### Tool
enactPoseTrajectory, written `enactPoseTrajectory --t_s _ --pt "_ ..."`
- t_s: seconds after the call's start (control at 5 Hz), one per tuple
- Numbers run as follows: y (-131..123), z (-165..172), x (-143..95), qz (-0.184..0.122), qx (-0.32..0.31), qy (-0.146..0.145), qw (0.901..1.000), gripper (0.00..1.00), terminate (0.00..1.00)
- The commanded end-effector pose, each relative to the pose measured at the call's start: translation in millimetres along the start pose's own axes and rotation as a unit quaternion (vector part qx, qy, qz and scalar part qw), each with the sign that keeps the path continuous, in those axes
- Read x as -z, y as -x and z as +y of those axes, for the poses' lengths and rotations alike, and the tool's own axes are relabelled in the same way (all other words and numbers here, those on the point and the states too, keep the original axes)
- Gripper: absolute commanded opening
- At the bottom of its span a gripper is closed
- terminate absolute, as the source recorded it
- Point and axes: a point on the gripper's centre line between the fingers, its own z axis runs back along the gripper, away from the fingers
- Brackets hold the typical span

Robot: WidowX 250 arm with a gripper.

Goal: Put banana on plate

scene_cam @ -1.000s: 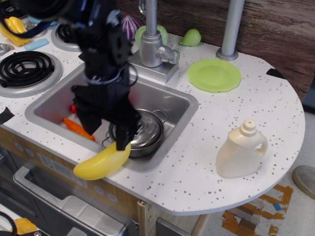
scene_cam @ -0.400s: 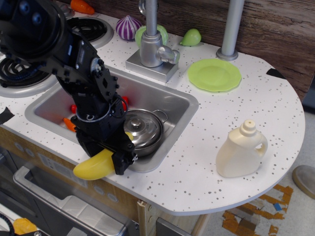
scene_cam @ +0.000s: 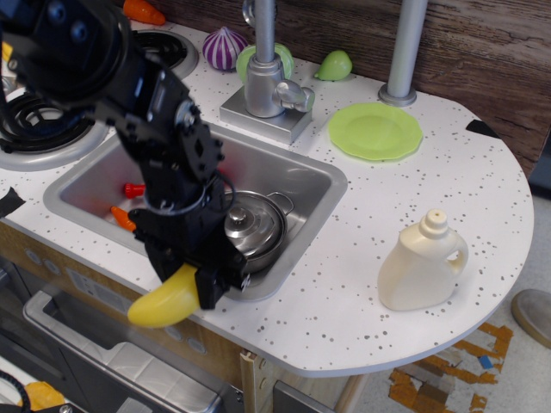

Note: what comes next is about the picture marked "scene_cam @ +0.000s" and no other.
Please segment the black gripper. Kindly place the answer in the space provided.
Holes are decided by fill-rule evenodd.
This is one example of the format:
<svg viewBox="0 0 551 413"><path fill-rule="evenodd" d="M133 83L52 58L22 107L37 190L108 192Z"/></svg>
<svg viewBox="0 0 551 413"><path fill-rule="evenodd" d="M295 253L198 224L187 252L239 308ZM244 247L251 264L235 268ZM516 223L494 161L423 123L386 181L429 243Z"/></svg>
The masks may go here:
<svg viewBox="0 0 551 413"><path fill-rule="evenodd" d="M195 284L202 310L213 310L229 287L241 289L248 281L245 257L226 236L227 186L223 176L214 176L185 208L156 211L149 206L129 212L135 237L162 282L184 263L198 268Z"/></svg>

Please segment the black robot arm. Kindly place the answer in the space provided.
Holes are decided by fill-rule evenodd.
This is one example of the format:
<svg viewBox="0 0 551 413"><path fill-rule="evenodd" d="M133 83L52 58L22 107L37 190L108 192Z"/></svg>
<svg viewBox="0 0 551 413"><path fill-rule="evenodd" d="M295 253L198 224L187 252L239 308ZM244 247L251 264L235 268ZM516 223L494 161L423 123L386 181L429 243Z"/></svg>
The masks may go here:
<svg viewBox="0 0 551 413"><path fill-rule="evenodd" d="M196 267L201 308L245 282L245 257L229 241L222 144L189 90L134 40L109 1L4 1L1 38L20 83L61 107L61 126L82 118L112 126L145 183L129 217L161 280Z"/></svg>

